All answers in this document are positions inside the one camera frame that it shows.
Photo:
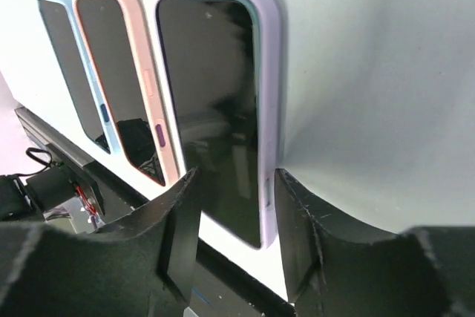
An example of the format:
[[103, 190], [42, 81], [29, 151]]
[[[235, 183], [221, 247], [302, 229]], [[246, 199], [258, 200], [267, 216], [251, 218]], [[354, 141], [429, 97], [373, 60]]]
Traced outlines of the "light blue phone case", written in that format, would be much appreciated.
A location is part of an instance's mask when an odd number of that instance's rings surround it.
[[86, 137], [107, 154], [121, 151], [73, 13], [72, 0], [37, 0], [65, 84]]

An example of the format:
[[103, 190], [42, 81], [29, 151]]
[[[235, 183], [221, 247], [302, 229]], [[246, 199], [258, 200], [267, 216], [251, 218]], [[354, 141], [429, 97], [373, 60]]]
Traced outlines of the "black phone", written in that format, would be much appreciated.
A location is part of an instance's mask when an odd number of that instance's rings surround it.
[[255, 16], [240, 0], [160, 0], [168, 85], [187, 167], [200, 170], [203, 211], [261, 246]]

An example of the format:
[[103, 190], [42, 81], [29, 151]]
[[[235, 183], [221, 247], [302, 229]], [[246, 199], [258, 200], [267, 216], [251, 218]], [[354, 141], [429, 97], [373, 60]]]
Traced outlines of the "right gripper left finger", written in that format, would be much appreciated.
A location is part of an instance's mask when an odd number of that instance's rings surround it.
[[1, 225], [3, 316], [182, 316], [200, 225], [200, 171], [91, 234]]

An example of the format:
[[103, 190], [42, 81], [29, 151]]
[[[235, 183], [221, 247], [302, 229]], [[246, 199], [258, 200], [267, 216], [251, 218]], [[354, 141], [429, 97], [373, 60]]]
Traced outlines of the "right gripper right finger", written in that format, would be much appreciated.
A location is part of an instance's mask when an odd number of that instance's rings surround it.
[[375, 228], [275, 171], [286, 292], [299, 316], [472, 316], [474, 228]]

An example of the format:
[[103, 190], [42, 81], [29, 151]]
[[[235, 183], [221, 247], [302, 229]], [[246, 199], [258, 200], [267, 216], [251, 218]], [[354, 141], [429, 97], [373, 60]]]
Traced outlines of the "blue phone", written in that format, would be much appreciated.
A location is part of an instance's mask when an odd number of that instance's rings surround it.
[[67, 7], [54, 0], [37, 0], [37, 3], [81, 127], [89, 140], [109, 153]]

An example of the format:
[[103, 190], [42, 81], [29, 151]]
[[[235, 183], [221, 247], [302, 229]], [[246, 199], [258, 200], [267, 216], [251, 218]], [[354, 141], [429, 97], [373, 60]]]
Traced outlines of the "purple phone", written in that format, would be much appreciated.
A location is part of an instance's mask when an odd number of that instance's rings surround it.
[[78, 18], [118, 143], [140, 173], [165, 185], [118, 0], [76, 0]]

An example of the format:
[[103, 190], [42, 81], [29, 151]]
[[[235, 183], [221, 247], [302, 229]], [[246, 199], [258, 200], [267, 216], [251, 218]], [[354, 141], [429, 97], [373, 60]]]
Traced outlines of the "pink phone case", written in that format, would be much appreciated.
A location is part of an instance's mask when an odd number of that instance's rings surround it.
[[[91, 53], [85, 41], [85, 34], [83, 33], [78, 18], [75, 1], [76, 0], [73, 0], [73, 11], [78, 21], [79, 32], [82, 35], [87, 54], [91, 61]], [[139, 0], [118, 1], [124, 15], [125, 26], [137, 70], [148, 123], [151, 128], [155, 148], [157, 150], [157, 157], [165, 179], [165, 185], [162, 187], [168, 188], [173, 186], [179, 180], [180, 174], [171, 147], [171, 137], [163, 108], [157, 73], [155, 71], [153, 53], [149, 43], [148, 29]], [[96, 69], [92, 61], [91, 66], [96, 76]]]

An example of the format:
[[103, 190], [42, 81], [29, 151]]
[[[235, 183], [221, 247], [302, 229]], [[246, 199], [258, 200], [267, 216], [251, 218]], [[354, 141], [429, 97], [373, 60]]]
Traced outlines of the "lavender phone case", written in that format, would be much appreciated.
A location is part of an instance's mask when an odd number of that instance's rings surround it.
[[[186, 171], [191, 168], [187, 167], [184, 161], [180, 135], [175, 118], [174, 104], [168, 85], [166, 64], [161, 48], [156, 17], [156, 9], [159, 1], [160, 0], [157, 0], [155, 5], [154, 15], [157, 38], [160, 46], [158, 63], [163, 72], [163, 78], [160, 84], [163, 90], [163, 99], [166, 104], [167, 118], [170, 124], [171, 145], [177, 160], [178, 171], [180, 174], [185, 174]], [[281, 13], [274, 0], [240, 1], [242, 1], [255, 16], [255, 26], [258, 29], [258, 32], [254, 36], [254, 56], [255, 69], [258, 72], [255, 84], [258, 114], [258, 193], [261, 246], [254, 248], [242, 242], [254, 249], [265, 249], [272, 244], [277, 235], [273, 174], [278, 161], [281, 89]]]

